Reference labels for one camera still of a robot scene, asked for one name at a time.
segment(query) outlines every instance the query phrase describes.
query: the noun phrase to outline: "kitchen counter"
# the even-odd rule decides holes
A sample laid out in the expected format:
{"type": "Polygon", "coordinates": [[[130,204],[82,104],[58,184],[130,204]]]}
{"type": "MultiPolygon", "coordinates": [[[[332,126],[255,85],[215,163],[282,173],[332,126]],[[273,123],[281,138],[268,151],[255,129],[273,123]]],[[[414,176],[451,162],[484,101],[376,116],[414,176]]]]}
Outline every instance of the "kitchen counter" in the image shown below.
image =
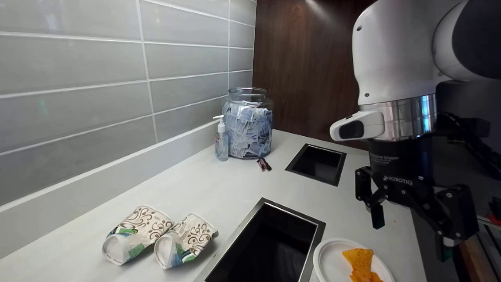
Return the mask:
{"type": "Polygon", "coordinates": [[[374,231],[365,206],[356,201],[354,170],[368,165],[365,151],[276,130],[266,160],[271,173],[262,173],[255,162],[218,162],[209,148],[2,259],[2,281],[199,281],[213,251],[193,265],[163,271],[152,256],[115,267],[102,256],[102,243],[135,207],[151,206],[176,221],[188,214],[204,217],[219,231],[213,246],[219,251],[260,198],[324,221],[324,239],[349,239],[373,248],[396,281],[426,281],[410,210],[385,203],[387,226],[374,231]],[[285,171],[306,143],[346,154],[338,187],[285,171]]]}

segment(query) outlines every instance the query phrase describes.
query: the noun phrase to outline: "gray wall tile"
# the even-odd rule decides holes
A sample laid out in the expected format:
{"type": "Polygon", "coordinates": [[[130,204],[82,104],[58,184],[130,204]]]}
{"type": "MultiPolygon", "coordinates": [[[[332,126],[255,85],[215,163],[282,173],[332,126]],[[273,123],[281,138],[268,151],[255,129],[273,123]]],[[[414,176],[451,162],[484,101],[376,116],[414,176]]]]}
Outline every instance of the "gray wall tile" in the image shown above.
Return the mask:
{"type": "Polygon", "coordinates": [[[0,206],[152,146],[152,118],[0,157],[0,206]]]}
{"type": "Polygon", "coordinates": [[[229,18],[229,0],[158,0],[169,5],[177,5],[201,13],[215,15],[219,18],[229,18]]]}
{"type": "Polygon", "coordinates": [[[135,0],[0,0],[0,30],[140,40],[135,0]]]}
{"type": "Polygon", "coordinates": [[[252,69],[254,52],[252,51],[232,49],[230,63],[232,63],[232,71],[252,69]]]}
{"type": "Polygon", "coordinates": [[[147,41],[227,46],[229,24],[162,5],[143,2],[143,29],[147,41]]]}
{"type": "Polygon", "coordinates": [[[155,116],[158,140],[169,140],[210,123],[213,116],[221,115],[223,102],[224,99],[216,99],[155,116]]]}
{"type": "Polygon", "coordinates": [[[227,76],[194,77],[182,80],[166,80],[152,83],[155,112],[182,107],[224,96],[227,76]]]}
{"type": "Polygon", "coordinates": [[[0,94],[146,79],[140,44],[0,38],[0,51],[0,94]]]}
{"type": "Polygon", "coordinates": [[[232,22],[232,47],[254,49],[254,29],[232,22]]]}
{"type": "Polygon", "coordinates": [[[241,87],[252,87],[252,71],[230,74],[230,88],[241,88],[241,87]]]}
{"type": "Polygon", "coordinates": [[[0,152],[151,113],[146,83],[0,101],[0,152]]]}
{"type": "Polygon", "coordinates": [[[146,46],[151,79],[226,73],[227,49],[146,46]]]}
{"type": "Polygon", "coordinates": [[[230,18],[232,21],[251,24],[251,0],[232,0],[230,18]]]}
{"type": "Polygon", "coordinates": [[[198,154],[215,140],[216,124],[0,214],[0,259],[198,154]]]}

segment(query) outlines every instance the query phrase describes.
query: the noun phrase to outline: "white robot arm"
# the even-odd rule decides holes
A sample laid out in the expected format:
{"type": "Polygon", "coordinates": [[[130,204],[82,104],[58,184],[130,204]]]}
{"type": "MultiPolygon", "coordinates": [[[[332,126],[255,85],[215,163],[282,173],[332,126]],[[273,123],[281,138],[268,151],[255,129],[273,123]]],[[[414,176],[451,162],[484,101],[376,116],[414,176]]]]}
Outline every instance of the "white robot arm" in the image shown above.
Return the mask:
{"type": "Polygon", "coordinates": [[[454,51],[454,32],[467,5],[467,0],[379,0],[365,10],[353,33],[360,112],[332,124],[332,140],[420,138],[434,130],[440,82],[489,80],[468,69],[454,51]]]}
{"type": "Polygon", "coordinates": [[[445,246],[478,231],[470,190],[434,184],[429,137],[440,82],[501,79],[500,16],[498,0],[379,0],[357,19],[360,112],[332,124],[331,137],[368,140],[371,167],[357,170],[356,187],[376,229],[389,199],[417,210],[445,246]]]}

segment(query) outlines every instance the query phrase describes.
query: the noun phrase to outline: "orange food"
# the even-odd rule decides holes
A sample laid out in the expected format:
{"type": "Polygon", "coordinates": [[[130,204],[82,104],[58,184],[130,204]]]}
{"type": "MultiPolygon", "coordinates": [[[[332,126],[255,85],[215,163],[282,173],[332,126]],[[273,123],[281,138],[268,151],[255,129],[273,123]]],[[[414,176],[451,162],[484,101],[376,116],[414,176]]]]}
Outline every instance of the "orange food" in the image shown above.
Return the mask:
{"type": "Polygon", "coordinates": [[[345,259],[349,262],[351,281],[353,282],[382,282],[376,273],[371,271],[373,265],[373,250],[348,250],[343,253],[345,259]]]}

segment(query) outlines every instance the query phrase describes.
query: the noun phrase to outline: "glass jar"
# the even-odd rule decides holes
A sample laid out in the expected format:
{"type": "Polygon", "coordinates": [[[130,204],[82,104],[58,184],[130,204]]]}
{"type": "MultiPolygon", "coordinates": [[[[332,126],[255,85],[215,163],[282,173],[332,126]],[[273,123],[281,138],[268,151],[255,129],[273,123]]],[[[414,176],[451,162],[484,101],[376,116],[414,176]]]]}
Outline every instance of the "glass jar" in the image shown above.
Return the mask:
{"type": "Polygon", "coordinates": [[[273,102],[265,90],[232,88],[223,115],[232,157],[260,159],[271,152],[273,102]]]}

